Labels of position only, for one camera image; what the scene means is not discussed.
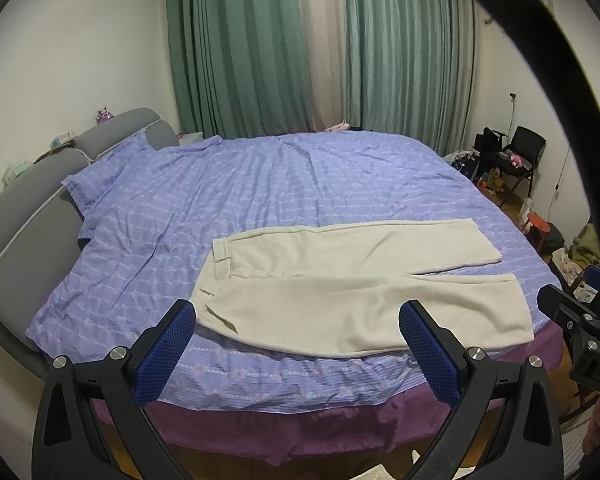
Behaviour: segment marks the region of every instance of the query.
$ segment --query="pink stuffed toy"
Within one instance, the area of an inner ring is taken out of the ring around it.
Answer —
[[[520,158],[519,155],[516,155],[515,153],[511,153],[509,160],[511,162],[511,165],[514,168],[522,168],[522,159]]]

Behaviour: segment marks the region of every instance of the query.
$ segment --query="cable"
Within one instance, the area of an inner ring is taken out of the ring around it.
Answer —
[[[511,93],[509,94],[511,97],[511,122],[509,123],[509,131],[507,132],[507,143],[509,143],[509,139],[511,138],[511,129],[513,128],[513,119],[516,115],[516,95]]]
[[[558,182],[555,185],[554,195],[551,198],[551,203],[549,204],[549,212],[546,214],[546,221],[548,222],[551,218],[551,208],[554,206],[554,202],[556,197],[558,196],[558,188],[560,187],[560,182],[562,181],[562,175],[564,174],[564,168],[567,165],[567,160],[569,160],[569,154],[571,150],[567,148],[567,155],[564,157],[564,162],[562,163],[562,169],[560,170],[560,176],[558,177]]]

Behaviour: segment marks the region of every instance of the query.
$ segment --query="green curtain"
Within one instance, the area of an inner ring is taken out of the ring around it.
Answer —
[[[346,0],[345,117],[460,148],[474,62],[472,0]]]
[[[183,131],[233,139],[310,130],[298,0],[166,3]]]

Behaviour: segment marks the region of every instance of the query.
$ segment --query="stuffed toy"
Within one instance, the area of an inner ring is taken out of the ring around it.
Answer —
[[[522,158],[520,158],[519,155],[516,155],[515,153],[511,153],[511,156],[509,157],[509,161],[511,162],[511,165],[514,168],[522,168]]]
[[[113,117],[113,114],[107,111],[107,107],[104,107],[102,110],[98,110],[98,115],[96,116],[96,121],[98,124],[103,123],[104,121],[108,121]]]

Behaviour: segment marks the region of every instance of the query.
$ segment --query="gray upholstered headboard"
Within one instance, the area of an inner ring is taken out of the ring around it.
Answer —
[[[156,150],[178,145],[154,111],[137,108],[84,132],[0,193],[0,345],[41,378],[46,358],[24,332],[80,255],[82,217],[60,182],[144,127]]]

